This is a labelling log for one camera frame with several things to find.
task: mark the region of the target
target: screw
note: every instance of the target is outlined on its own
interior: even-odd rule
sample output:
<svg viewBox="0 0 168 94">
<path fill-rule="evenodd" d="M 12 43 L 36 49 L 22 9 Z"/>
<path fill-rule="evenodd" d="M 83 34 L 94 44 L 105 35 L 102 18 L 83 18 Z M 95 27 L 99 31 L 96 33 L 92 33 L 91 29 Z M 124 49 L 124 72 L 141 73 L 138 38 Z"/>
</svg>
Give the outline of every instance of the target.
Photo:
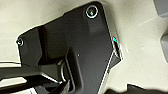
<svg viewBox="0 0 168 94">
<path fill-rule="evenodd" d="M 19 38 L 16 43 L 19 45 L 19 46 L 23 46 L 23 40 L 21 38 Z"/>
</svg>

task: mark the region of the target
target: screw head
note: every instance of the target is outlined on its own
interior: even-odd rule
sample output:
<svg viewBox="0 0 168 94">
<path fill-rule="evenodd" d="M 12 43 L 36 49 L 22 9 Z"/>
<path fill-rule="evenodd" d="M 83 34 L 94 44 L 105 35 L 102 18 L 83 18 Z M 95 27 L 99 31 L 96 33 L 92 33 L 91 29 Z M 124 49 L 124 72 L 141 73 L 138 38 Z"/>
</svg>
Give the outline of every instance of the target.
<svg viewBox="0 0 168 94">
<path fill-rule="evenodd" d="M 23 46 L 23 40 L 21 38 L 19 38 L 16 43 L 19 45 L 19 46 Z"/>
<path fill-rule="evenodd" d="M 98 14 L 98 8 L 95 5 L 90 5 L 87 9 L 86 9 L 86 15 L 89 18 L 95 18 Z"/>
</svg>

